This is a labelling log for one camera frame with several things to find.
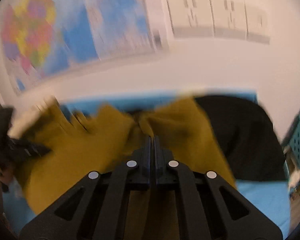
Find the blue floral bed sheet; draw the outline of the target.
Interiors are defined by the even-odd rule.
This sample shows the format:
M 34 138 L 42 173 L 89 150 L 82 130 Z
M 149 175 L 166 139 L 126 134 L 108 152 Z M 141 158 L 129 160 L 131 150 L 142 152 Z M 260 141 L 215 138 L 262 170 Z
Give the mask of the blue floral bed sheet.
M 81 111 L 87 115 L 97 112 L 103 102 L 108 102 L 120 111 L 150 110 L 163 106 L 173 101 L 177 96 L 175 93 L 146 94 L 111 96 L 107 98 L 90 98 L 72 100 L 61 103 L 61 111 L 70 119 L 74 111 Z M 258 182 L 238 180 L 236 181 L 238 191 L 251 202 L 256 208 L 264 213 L 281 230 L 283 237 L 289 235 L 290 227 L 290 200 L 287 190 L 287 182 L 270 181 Z M 10 221 L 15 233 L 20 233 L 22 227 L 35 217 L 23 198 L 21 189 L 16 180 L 12 181 L 10 191 L 3 196 L 4 211 Z

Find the white wall socket panel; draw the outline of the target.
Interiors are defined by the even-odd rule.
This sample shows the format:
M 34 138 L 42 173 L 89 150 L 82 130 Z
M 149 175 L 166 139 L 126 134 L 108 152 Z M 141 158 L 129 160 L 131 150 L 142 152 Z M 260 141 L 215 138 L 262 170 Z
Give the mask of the white wall socket panel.
M 237 0 L 166 0 L 175 38 L 220 37 L 269 44 L 267 13 Z

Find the black garment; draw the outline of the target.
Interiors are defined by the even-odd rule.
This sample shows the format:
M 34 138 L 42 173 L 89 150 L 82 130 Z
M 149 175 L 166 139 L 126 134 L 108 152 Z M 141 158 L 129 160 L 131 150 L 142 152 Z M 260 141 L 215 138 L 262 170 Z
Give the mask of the black garment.
M 223 95 L 197 97 L 237 180 L 285 181 L 285 158 L 273 123 L 258 104 Z

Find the colourful wall map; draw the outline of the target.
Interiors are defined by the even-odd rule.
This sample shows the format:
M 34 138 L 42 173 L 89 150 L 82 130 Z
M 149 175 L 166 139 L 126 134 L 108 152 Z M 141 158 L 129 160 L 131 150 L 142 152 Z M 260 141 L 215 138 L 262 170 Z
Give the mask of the colourful wall map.
M 0 36 L 16 93 L 63 72 L 166 45 L 160 0 L 4 2 Z

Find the olive green jacket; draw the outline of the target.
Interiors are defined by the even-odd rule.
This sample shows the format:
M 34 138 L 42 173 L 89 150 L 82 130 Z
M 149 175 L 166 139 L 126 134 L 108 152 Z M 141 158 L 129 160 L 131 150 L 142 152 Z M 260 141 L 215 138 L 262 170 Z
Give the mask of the olive green jacket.
M 215 171 L 229 184 L 234 183 L 210 119 L 193 99 L 137 114 L 104 105 L 96 116 L 77 113 L 70 120 L 53 104 L 24 137 L 51 149 L 17 169 L 17 181 L 36 216 L 89 172 L 112 172 L 151 137 L 150 186 L 146 191 L 130 192 L 123 239 L 143 237 L 147 229 L 154 231 L 156 239 L 180 239 L 174 193 L 159 194 L 154 188 L 154 137 L 191 171 Z

